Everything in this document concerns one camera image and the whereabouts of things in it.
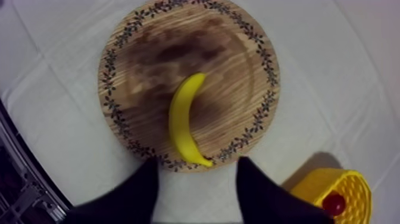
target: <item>decorative border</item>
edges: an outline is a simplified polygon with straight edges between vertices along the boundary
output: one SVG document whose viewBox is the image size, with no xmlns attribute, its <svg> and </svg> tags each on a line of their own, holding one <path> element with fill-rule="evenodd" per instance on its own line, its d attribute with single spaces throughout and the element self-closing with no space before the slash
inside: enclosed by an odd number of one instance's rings
<svg viewBox="0 0 400 224">
<path fill-rule="evenodd" d="M 267 49 L 264 47 L 265 41 L 263 40 L 263 35 L 255 32 L 253 25 L 247 23 L 243 20 L 242 15 L 236 11 L 231 11 L 230 7 L 224 5 L 223 3 L 212 1 L 212 0 L 162 0 L 154 3 L 153 6 L 149 7 L 147 10 L 135 11 L 134 21 L 128 22 L 123 30 L 123 33 L 116 37 L 113 45 L 118 48 L 122 48 L 125 43 L 128 43 L 129 37 L 133 36 L 134 32 L 137 32 L 142 26 L 143 21 L 147 18 L 154 18 L 159 13 L 166 13 L 173 8 L 183 7 L 184 4 L 199 4 L 203 5 L 205 9 L 216 10 L 220 14 L 229 16 L 235 24 L 237 24 L 249 38 L 253 40 L 257 45 L 257 54 L 260 55 L 262 59 L 262 66 L 264 71 L 267 73 L 267 83 L 271 87 L 275 87 L 279 84 L 278 75 L 275 74 L 274 68 L 272 68 L 272 60 L 270 60 L 271 55 L 267 53 Z M 107 106 L 111 111 L 111 118 L 114 124 L 118 127 L 118 135 L 122 136 L 124 140 L 128 140 L 132 135 L 129 131 L 129 125 L 125 122 L 126 119 L 123 117 L 123 112 L 119 109 L 120 104 L 117 104 L 114 99 L 112 99 L 113 91 L 116 87 L 113 86 L 112 81 L 115 77 L 115 61 L 117 59 L 117 54 L 115 49 L 108 49 L 106 51 L 105 60 L 105 72 L 103 72 L 104 89 L 107 91 L 104 106 Z M 223 163 L 232 157 L 232 154 L 236 153 L 238 150 L 242 149 L 243 146 L 248 145 L 250 139 L 253 138 L 253 134 L 257 133 L 259 130 L 264 130 L 263 120 L 268 117 L 270 107 L 272 103 L 275 102 L 276 93 L 273 91 L 267 91 L 263 96 L 264 100 L 261 106 L 257 108 L 257 112 L 253 114 L 254 121 L 250 128 L 245 128 L 244 133 L 240 137 L 234 138 L 226 148 L 220 150 L 220 154 L 213 157 L 206 157 L 212 160 L 216 164 L 216 160 L 220 160 Z M 142 158 L 149 158 L 155 156 L 155 149 L 150 147 L 145 147 L 139 143 L 139 141 L 128 140 L 128 149 L 133 151 L 135 154 L 139 154 Z M 168 165 L 169 169 L 173 169 L 178 172 L 184 166 L 189 170 L 196 169 L 200 165 L 187 163 L 184 160 L 170 160 L 169 154 L 158 155 L 158 160 L 161 165 Z"/>
</svg>

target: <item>wooden plate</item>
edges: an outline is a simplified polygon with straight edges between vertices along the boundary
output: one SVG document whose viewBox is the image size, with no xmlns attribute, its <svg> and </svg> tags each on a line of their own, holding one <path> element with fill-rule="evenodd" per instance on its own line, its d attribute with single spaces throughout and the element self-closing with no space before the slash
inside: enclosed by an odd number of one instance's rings
<svg viewBox="0 0 400 224">
<path fill-rule="evenodd" d="M 168 134 L 172 96 L 186 77 L 207 74 L 190 129 L 212 168 L 236 161 L 268 128 L 279 96 L 276 56 L 261 26 L 230 1 L 153 1 L 117 26 L 99 66 L 102 111 L 117 138 L 163 168 L 201 172 Z"/>
</svg>

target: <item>dark stain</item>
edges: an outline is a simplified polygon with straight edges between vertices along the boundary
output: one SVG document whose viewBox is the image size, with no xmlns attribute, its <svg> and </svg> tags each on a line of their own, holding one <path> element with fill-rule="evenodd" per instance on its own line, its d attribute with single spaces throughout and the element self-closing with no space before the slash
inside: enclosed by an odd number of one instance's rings
<svg viewBox="0 0 400 224">
<path fill-rule="evenodd" d="M 222 18 L 211 18 L 206 22 L 206 26 L 221 26 L 224 23 Z"/>
<path fill-rule="evenodd" d="M 174 61 L 182 58 L 193 51 L 194 47 L 191 44 L 184 43 L 182 45 L 172 45 L 161 51 L 156 60 L 161 63 Z"/>
<path fill-rule="evenodd" d="M 192 33 L 188 34 L 186 39 L 194 41 L 194 40 L 200 39 L 201 37 L 203 37 L 205 35 L 207 35 L 206 30 L 196 30 L 196 31 L 193 31 Z"/>
<path fill-rule="evenodd" d="M 226 48 L 220 45 L 216 49 L 213 49 L 213 50 L 210 50 L 210 51 L 204 51 L 201 54 L 201 57 L 204 60 L 209 61 L 209 60 L 212 60 L 215 57 L 217 57 L 219 53 L 224 52 L 225 50 L 226 50 Z"/>
<path fill-rule="evenodd" d="M 136 38 L 136 42 L 137 42 L 138 44 L 145 44 L 145 43 L 148 43 L 149 37 L 150 37 L 150 33 L 149 33 L 149 32 L 145 32 L 145 33 L 143 33 L 143 35 L 142 35 L 141 37 Z"/>
<path fill-rule="evenodd" d="M 149 42 L 149 37 L 151 36 L 151 32 L 156 28 L 154 25 L 150 25 L 143 29 L 143 35 L 139 38 L 136 38 L 136 43 L 145 44 Z"/>
<path fill-rule="evenodd" d="M 164 31 L 165 34 L 165 39 L 167 41 L 170 41 L 174 38 L 174 30 L 173 29 L 167 29 Z"/>
</svg>

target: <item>yellow object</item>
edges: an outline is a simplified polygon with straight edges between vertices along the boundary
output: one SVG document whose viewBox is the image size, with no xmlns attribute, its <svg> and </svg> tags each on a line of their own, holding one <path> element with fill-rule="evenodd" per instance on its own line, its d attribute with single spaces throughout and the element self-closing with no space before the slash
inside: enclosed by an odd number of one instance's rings
<svg viewBox="0 0 400 224">
<path fill-rule="evenodd" d="M 189 128 L 190 106 L 204 79 L 203 73 L 197 73 L 179 86 L 170 106 L 169 130 L 173 144 L 185 161 L 211 167 L 212 161 L 206 160 L 200 154 Z"/>
<path fill-rule="evenodd" d="M 346 200 L 346 209 L 335 216 L 335 223 L 368 224 L 371 218 L 371 190 L 357 171 L 342 169 L 317 169 L 302 180 L 291 193 L 317 207 L 336 191 Z"/>
</svg>

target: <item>metal rack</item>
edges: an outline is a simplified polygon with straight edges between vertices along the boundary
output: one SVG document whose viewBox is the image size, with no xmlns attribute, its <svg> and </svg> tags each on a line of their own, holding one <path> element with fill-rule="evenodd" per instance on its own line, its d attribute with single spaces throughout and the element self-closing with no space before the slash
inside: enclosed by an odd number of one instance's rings
<svg viewBox="0 0 400 224">
<path fill-rule="evenodd" d="M 25 224 L 24 215 L 28 210 L 30 214 L 40 211 L 42 217 L 45 213 L 49 217 L 45 223 L 60 223 L 71 204 L 29 151 L 2 104 L 0 152 L 3 157 L 7 157 L 10 166 L 15 170 L 15 176 L 19 176 L 21 180 L 21 188 L 17 190 L 15 200 L 8 200 L 0 189 L 0 223 Z"/>
</svg>

